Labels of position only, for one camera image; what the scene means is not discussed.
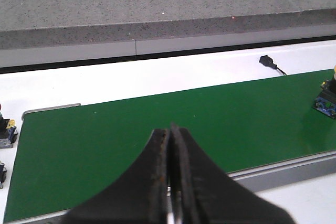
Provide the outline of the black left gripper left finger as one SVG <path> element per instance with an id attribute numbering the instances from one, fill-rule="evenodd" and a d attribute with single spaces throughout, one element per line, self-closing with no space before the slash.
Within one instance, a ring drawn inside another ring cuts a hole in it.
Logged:
<path id="1" fill-rule="evenodd" d="M 131 166 L 110 186 L 71 209 L 62 223 L 166 223 L 168 131 L 153 130 Z"/>

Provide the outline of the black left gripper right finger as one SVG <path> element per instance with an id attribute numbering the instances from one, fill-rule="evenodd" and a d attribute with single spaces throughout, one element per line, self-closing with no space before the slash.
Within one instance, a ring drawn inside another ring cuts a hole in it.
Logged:
<path id="1" fill-rule="evenodd" d="M 170 129 L 173 209 L 182 223 L 294 223 L 282 208 L 230 178 L 188 129 Z"/>

